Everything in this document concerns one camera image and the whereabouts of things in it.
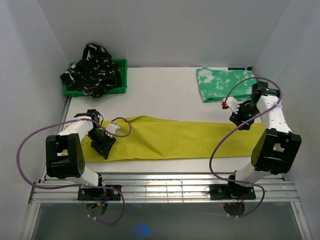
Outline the yellow trousers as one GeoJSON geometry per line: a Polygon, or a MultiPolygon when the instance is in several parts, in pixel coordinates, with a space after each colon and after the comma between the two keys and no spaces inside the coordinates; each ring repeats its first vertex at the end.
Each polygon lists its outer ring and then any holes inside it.
{"type": "Polygon", "coordinates": [[[220,140],[236,126],[233,123],[178,121],[150,116],[118,119],[121,127],[108,158],[91,147],[85,136],[81,142],[87,163],[138,160],[208,159],[220,140]]]}

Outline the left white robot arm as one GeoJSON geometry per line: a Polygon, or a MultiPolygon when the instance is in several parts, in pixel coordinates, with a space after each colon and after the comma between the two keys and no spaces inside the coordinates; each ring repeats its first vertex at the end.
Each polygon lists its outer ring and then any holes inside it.
{"type": "Polygon", "coordinates": [[[100,200],[106,195],[106,187],[102,184],[101,175],[86,167],[82,141],[89,137],[91,148],[107,159],[116,142],[114,135],[121,127],[112,122],[104,131],[98,126],[103,117],[95,109],[78,113],[74,118],[76,121],[59,134],[46,138],[46,173],[51,178],[68,179],[84,187],[90,186],[88,193],[95,200],[100,200]]]}

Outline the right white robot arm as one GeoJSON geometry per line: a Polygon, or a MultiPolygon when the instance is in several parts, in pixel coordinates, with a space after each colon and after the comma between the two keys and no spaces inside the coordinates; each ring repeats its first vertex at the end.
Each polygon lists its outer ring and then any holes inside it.
{"type": "Polygon", "coordinates": [[[302,138],[287,125],[280,96],[280,90],[260,81],[252,86],[249,100],[239,103],[234,97],[228,97],[223,101],[223,107],[232,111],[230,121],[240,130],[249,130],[257,115],[261,115],[264,126],[250,163],[229,176],[225,191],[232,199],[251,191],[253,184],[265,177],[288,173],[293,165],[302,138]]]}

